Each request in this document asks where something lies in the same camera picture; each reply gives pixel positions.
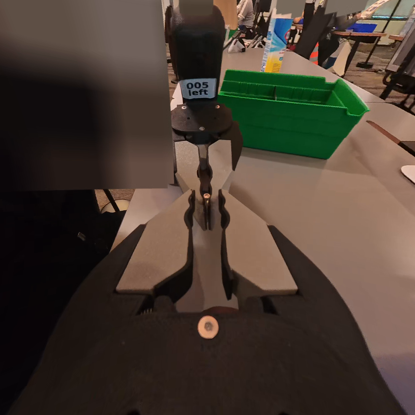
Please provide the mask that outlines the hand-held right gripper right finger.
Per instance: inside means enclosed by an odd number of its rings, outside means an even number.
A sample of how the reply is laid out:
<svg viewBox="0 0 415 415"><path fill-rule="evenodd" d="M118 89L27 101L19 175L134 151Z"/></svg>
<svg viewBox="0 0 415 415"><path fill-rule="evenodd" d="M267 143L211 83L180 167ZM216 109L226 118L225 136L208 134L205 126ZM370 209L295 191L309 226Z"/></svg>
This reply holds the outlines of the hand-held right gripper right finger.
<svg viewBox="0 0 415 415"><path fill-rule="evenodd" d="M218 203L226 298L296 294L297 284L269 225L227 190L219 190Z"/></svg>

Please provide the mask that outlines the green plastic bin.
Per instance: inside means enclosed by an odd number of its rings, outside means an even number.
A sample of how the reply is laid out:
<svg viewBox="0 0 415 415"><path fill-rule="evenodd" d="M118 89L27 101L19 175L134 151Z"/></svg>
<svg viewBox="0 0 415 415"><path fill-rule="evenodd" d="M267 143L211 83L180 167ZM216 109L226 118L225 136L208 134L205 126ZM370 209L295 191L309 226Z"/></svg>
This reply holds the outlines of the green plastic bin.
<svg viewBox="0 0 415 415"><path fill-rule="evenodd" d="M342 79L231 69L218 102L231 109L244 147L324 160L370 111Z"/></svg>

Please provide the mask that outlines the black leaning panel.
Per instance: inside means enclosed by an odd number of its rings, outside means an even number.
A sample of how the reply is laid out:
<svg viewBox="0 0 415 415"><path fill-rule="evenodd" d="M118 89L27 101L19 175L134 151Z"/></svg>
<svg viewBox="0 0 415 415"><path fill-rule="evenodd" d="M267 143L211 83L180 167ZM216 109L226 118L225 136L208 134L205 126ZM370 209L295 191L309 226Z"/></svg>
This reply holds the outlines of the black leaning panel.
<svg viewBox="0 0 415 415"><path fill-rule="evenodd" d="M326 6L320 5L315 11L314 3L306 3L304 7L303 28L295 53L310 60L315 47L334 27L337 12L326 14Z"/></svg>

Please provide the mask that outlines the disinfectant wipes canister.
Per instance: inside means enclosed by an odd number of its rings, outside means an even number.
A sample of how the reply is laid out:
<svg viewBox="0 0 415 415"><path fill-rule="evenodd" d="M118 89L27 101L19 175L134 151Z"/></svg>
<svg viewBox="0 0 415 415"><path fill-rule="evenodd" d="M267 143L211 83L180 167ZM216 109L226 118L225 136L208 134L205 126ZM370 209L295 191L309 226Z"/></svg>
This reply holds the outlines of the disinfectant wipes canister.
<svg viewBox="0 0 415 415"><path fill-rule="evenodd" d="M287 50L293 19L291 13L277 13L272 10L265 50L263 54L261 72L279 73L282 67L283 57Z"/></svg>

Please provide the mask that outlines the person's body in black clothes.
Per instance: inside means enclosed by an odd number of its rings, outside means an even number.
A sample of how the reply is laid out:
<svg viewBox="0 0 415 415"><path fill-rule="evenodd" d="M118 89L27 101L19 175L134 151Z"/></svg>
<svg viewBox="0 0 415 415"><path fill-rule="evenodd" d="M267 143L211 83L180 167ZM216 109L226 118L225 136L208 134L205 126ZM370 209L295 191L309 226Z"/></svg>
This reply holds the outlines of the person's body in black clothes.
<svg viewBox="0 0 415 415"><path fill-rule="evenodd" d="M38 364L70 297L109 253L125 212L94 190L1 192L1 413Z"/></svg>

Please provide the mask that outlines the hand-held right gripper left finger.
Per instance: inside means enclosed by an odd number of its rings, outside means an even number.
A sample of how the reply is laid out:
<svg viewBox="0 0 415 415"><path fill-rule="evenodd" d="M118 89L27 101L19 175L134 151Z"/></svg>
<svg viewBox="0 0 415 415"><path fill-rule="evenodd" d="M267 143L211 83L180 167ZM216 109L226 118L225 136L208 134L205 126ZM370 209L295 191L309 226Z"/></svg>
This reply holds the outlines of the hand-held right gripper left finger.
<svg viewBox="0 0 415 415"><path fill-rule="evenodd" d="M193 283L195 191L188 190L142 226L116 292L177 303Z"/></svg>

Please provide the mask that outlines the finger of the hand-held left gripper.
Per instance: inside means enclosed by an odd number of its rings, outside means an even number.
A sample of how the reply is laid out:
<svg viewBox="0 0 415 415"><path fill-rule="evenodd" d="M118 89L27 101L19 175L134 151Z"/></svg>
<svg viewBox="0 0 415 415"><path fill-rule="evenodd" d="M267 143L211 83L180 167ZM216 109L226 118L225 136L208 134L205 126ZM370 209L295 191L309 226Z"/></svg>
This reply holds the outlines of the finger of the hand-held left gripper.
<svg viewBox="0 0 415 415"><path fill-rule="evenodd" d="M209 146L208 161L212 171L210 181L210 230L220 223L219 190L229 190L233 180L231 141L219 140Z"/></svg>
<svg viewBox="0 0 415 415"><path fill-rule="evenodd" d="M200 170L199 148L190 142L175 142L175 155L175 179L184 193L188 190L195 191L194 218L202 230L206 231L204 195L207 193L207 188L203 187L198 176Z"/></svg>

